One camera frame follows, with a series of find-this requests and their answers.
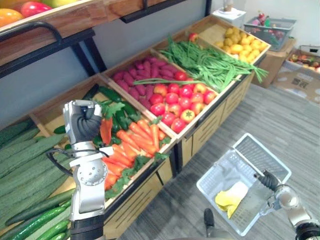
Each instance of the cucumber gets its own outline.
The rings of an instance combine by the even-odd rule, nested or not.
[[[20,136],[16,136],[12,140],[10,140],[7,144],[5,144],[3,146],[3,148],[7,148],[11,145],[22,143],[26,140],[29,140],[29,139],[33,138],[35,135],[37,135],[39,132],[40,132],[40,130],[38,128],[32,128],[30,130],[27,130],[27,131],[23,132]]]
[[[33,216],[43,213],[44,211],[51,209],[52,207],[55,207],[56,205],[62,203],[63,201],[70,199],[74,191],[75,191],[74,188],[70,189],[63,193],[50,197],[40,202],[39,204],[33,205],[25,209],[24,211],[18,213],[17,215],[13,216],[12,218],[8,219],[5,222],[5,224],[9,226],[11,224],[18,223],[23,220],[27,220],[29,218],[32,218]]]
[[[35,144],[37,141],[35,139],[30,139],[24,142],[16,143],[12,146],[1,148],[0,150],[0,163],[4,162],[6,159],[11,156],[27,149],[31,145]]]
[[[122,109],[120,109],[119,111],[115,112],[115,118],[116,118],[116,120],[118,121],[118,123],[120,124],[120,126],[121,126],[121,128],[123,130],[126,131],[126,130],[129,129],[128,123],[126,122],[125,112]]]
[[[105,95],[108,99],[110,99],[116,103],[121,102],[121,96],[119,95],[119,93],[117,93],[116,91],[114,91],[110,88],[107,88],[105,86],[100,86],[99,92],[102,93],[103,95]]]
[[[53,132],[55,134],[65,134],[66,133],[66,127],[65,127],[65,125],[58,126],[55,130],[53,130]]]
[[[69,220],[62,220],[61,222],[57,223],[53,227],[51,227],[48,231],[43,233],[40,237],[38,237],[36,240],[50,240],[52,237],[54,237],[57,234],[60,234],[67,230],[68,228]]]
[[[99,84],[93,85],[92,88],[90,88],[89,91],[86,92],[86,94],[83,96],[82,100],[91,100],[98,92],[99,90]]]
[[[64,138],[64,136],[64,134],[59,134],[41,139],[32,146],[27,147],[17,154],[5,159],[0,163],[0,178],[12,172],[19,165],[24,164],[29,160],[35,158],[36,156],[51,149],[54,145],[58,144]]]
[[[66,208],[64,210],[64,212],[60,213],[55,218],[51,219],[49,222],[47,222],[45,225],[43,225],[41,228],[39,228],[33,234],[29,235],[25,240],[35,240],[35,239],[39,238],[42,234],[44,234],[46,231],[48,231],[52,226],[67,219],[70,216],[70,211],[71,211],[71,207],[69,206],[68,208]]]

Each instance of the carrot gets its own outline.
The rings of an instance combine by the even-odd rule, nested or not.
[[[166,137],[166,134],[159,129],[159,140],[162,141]]]
[[[135,134],[138,134],[139,136],[145,138],[145,139],[148,139],[148,140],[151,140],[150,136],[145,132],[143,131],[138,124],[136,124],[135,122],[132,122],[130,125],[129,125],[129,129],[134,132]]]
[[[140,147],[135,143],[135,141],[133,141],[125,131],[119,130],[116,133],[116,136],[118,138],[120,138],[122,141],[124,141],[124,142],[130,144],[131,146],[133,146],[135,149],[137,149],[139,151],[141,150]]]
[[[103,118],[100,125],[100,135],[104,144],[108,145],[111,141],[111,128],[112,117],[110,117],[109,119]]]
[[[150,138],[152,138],[150,127],[149,127],[149,125],[148,125],[148,123],[146,121],[139,120],[139,121],[137,121],[137,124],[143,131],[145,131],[148,134],[148,136]]]
[[[150,126],[151,133],[152,133],[152,141],[155,149],[159,151],[159,127],[157,124],[152,124]]]
[[[125,154],[128,156],[128,158],[134,160],[137,156],[137,153],[125,141],[122,142],[122,146],[123,146]]]

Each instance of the tomato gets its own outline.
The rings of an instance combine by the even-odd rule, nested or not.
[[[20,12],[7,8],[0,8],[0,27],[23,19]]]
[[[183,71],[177,71],[175,74],[174,74],[174,78],[177,80],[177,81],[185,81],[187,79],[187,74]]]

